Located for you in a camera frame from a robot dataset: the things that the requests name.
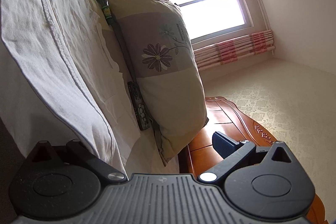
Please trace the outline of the floral patchwork pillow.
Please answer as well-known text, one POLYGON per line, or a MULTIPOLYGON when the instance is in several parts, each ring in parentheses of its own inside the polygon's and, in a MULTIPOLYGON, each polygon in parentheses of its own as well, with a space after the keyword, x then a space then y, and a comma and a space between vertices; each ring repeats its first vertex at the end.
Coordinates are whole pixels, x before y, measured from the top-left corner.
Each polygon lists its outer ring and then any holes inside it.
POLYGON ((164 165, 207 123, 205 93, 179 7, 163 0, 110 0, 164 165))

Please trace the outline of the pink right curtain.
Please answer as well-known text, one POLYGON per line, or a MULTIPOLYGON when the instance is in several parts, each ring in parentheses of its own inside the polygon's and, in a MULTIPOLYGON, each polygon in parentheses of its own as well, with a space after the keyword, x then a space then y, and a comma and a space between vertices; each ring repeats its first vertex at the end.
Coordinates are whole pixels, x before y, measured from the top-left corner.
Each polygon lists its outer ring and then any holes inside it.
POLYGON ((194 50, 199 71, 275 50, 271 30, 257 32, 194 50))

